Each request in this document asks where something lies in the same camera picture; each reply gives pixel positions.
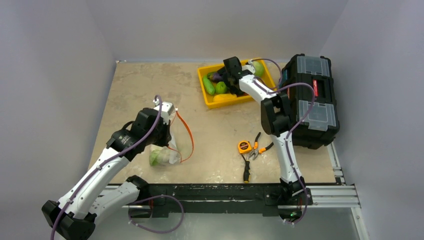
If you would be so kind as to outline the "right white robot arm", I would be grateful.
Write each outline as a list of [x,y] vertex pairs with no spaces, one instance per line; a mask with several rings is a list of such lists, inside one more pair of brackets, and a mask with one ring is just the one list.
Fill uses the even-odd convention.
[[254,74],[252,63],[242,65],[236,57],[223,60],[218,70],[230,90],[246,93],[260,105],[260,122],[263,131],[271,137],[280,167],[280,196],[288,204],[294,203],[305,192],[305,181],[295,157],[292,132],[297,126],[287,94],[272,90]]

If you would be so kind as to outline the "green lime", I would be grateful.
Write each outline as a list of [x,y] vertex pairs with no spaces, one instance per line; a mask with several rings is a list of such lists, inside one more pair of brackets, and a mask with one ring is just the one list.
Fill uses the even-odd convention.
[[217,95],[226,94],[227,92],[228,87],[223,81],[220,81],[215,85],[215,93]]

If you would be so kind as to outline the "clear orange zip bag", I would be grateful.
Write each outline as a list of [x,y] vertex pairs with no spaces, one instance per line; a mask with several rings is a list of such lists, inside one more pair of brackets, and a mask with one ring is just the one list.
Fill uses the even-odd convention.
[[[181,160],[180,160],[180,162],[178,162],[178,163],[174,163],[174,164],[181,164],[181,163],[183,163],[183,162],[185,162],[185,161],[187,161],[188,159],[190,159],[191,158],[191,156],[193,155],[193,153],[194,153],[194,149],[195,149],[195,142],[194,142],[194,138],[193,138],[193,134],[192,134],[192,132],[191,132],[191,130],[190,130],[190,127],[189,127],[189,125],[187,124],[187,122],[182,118],[182,116],[180,115],[180,112],[179,112],[179,110],[178,110],[178,108],[176,108],[176,110],[174,110],[174,112],[172,113],[172,115],[170,115],[171,116],[171,121],[170,121],[170,125],[172,125],[173,124],[173,122],[174,122],[174,120],[175,119],[179,119],[179,121],[183,124],[183,126],[185,127],[185,129],[186,129],[186,131],[187,131],[187,133],[188,133],[188,136],[189,136],[189,138],[190,138],[190,143],[191,143],[191,152],[190,152],[190,154],[188,155],[188,156],[186,156],[186,157],[183,157],[183,155],[182,155],[182,153],[179,151],[179,149],[178,149],[178,147],[177,147],[177,141],[176,141],[176,138],[175,138],[175,136],[171,133],[170,135],[171,135],[171,140],[170,140],[170,142],[169,142],[169,145],[168,146],[164,146],[164,147],[167,147],[167,148],[169,148],[169,149],[171,149],[171,150],[175,150],[175,151],[178,151],[179,153],[180,153],[180,157],[181,157]],[[151,151],[151,149],[152,148],[164,148],[164,147],[160,147],[160,146],[156,146],[156,145],[151,145],[150,146],[150,151]]]

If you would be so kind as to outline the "purple eggplant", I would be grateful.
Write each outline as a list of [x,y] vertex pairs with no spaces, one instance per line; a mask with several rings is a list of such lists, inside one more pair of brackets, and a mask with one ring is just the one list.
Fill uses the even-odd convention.
[[216,71],[209,72],[209,73],[206,75],[206,77],[207,77],[207,78],[208,78],[211,82],[213,82],[213,83],[218,83],[218,82],[217,82],[217,80],[218,80],[219,75],[217,74],[217,72],[216,72]]

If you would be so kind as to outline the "white cauliflower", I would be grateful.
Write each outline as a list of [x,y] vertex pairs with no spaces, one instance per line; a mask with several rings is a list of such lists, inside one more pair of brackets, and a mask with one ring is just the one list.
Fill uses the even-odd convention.
[[149,165],[164,166],[167,164],[176,164],[181,160],[181,155],[178,151],[169,149],[168,147],[152,148],[149,153]]

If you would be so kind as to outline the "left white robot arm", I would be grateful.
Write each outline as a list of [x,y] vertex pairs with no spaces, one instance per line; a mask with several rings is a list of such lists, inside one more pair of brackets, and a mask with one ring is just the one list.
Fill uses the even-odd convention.
[[119,208],[148,201],[150,186],[136,175],[111,192],[101,193],[146,146],[168,146],[172,139],[170,116],[174,109],[169,102],[143,108],[134,121],[112,134],[95,164],[69,192],[42,206],[42,213],[52,228],[51,239],[59,234],[66,240],[87,240],[95,228]]

